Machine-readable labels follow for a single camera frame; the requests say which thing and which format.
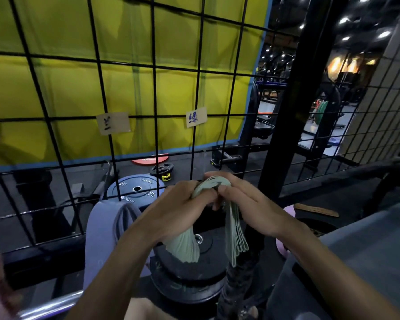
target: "person's arm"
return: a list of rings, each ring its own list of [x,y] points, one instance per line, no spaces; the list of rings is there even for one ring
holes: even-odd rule
[[[145,260],[156,243],[176,237],[218,194],[213,189],[190,199],[197,182],[169,186],[126,230],[98,275],[66,320],[122,320]]]
[[[278,238],[295,255],[334,317],[400,320],[400,311],[347,267],[305,224],[291,217],[252,184],[227,172],[208,172],[205,177],[213,175],[231,182],[232,187],[220,186],[218,193],[239,205],[247,224],[266,236]],[[215,201],[214,209],[218,208],[219,200]]]

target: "red weight plate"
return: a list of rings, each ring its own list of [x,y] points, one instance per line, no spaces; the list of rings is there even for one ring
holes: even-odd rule
[[[162,156],[162,155],[159,155],[159,159],[158,159],[159,164],[160,164],[161,162],[164,162],[164,161],[167,160],[168,158],[169,158],[169,156]],[[135,164],[140,164],[140,165],[155,165],[155,164],[156,164],[156,158],[155,158],[155,157],[153,157],[153,158],[144,158],[144,159],[142,159],[142,160],[133,160],[133,162],[134,162]]]

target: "chrome bar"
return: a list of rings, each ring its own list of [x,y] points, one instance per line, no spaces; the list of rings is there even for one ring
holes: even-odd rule
[[[68,311],[80,299],[83,290],[73,292],[59,298],[50,300],[40,306],[22,310],[16,319],[20,320],[42,320],[53,317],[59,313]]]

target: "hand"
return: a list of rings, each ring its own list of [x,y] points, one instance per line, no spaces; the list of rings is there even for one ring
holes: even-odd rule
[[[231,187],[221,185],[218,188],[219,198],[214,201],[213,209],[217,210],[222,198],[235,202],[240,208],[243,220],[256,231],[266,236],[280,237],[288,226],[300,224],[281,207],[267,198],[249,182],[228,172],[207,172],[204,177],[222,176],[231,182]]]
[[[205,206],[218,198],[217,192],[209,188],[191,199],[198,184],[197,181],[181,181],[168,186],[133,225],[145,226],[157,242],[183,233],[198,219]]]

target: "paper label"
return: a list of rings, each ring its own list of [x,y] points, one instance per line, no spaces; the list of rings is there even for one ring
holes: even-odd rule
[[[101,135],[118,134],[130,132],[128,112],[109,112],[96,116],[98,128]]]
[[[198,124],[207,122],[207,108],[201,107],[185,114],[187,119],[187,128],[197,126]]]

